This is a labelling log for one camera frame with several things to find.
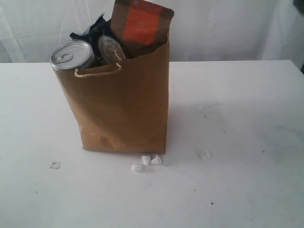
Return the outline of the brown paper shopping bag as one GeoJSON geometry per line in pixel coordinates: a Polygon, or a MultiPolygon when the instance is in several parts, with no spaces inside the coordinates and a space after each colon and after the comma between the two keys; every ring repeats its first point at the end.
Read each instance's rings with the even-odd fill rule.
{"type": "Polygon", "coordinates": [[[115,66],[56,71],[85,150],[165,154],[169,54],[165,43],[115,66]]]}

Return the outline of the spaghetti package dark blue ends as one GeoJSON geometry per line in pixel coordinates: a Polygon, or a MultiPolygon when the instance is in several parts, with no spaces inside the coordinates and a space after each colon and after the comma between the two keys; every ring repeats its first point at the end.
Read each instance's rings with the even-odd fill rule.
{"type": "Polygon", "coordinates": [[[110,28],[110,20],[101,15],[84,33],[72,32],[72,39],[88,42],[93,50],[98,65],[115,65],[127,60],[124,50],[110,28]]]}

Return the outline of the brown pouch orange label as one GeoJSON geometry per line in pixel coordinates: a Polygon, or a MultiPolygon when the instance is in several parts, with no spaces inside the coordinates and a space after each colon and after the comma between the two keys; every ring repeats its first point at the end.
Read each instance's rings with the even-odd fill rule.
{"type": "Polygon", "coordinates": [[[145,0],[116,0],[110,27],[131,58],[153,52],[168,39],[174,11],[145,0]]]}

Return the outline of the dark tea can silver lid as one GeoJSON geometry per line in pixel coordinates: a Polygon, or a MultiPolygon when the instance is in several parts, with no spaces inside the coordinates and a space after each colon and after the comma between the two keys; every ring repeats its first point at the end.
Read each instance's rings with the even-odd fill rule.
{"type": "Polygon", "coordinates": [[[59,44],[50,52],[49,62],[57,71],[90,68],[95,65],[95,55],[88,42],[69,40],[59,44]]]}

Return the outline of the small clear plastic scrap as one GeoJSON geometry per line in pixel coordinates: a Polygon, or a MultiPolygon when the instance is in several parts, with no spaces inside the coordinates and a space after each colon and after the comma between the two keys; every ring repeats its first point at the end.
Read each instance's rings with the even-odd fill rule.
{"type": "Polygon", "coordinates": [[[50,166],[50,169],[57,170],[60,168],[60,166],[61,166],[61,161],[53,162],[50,166]]]}

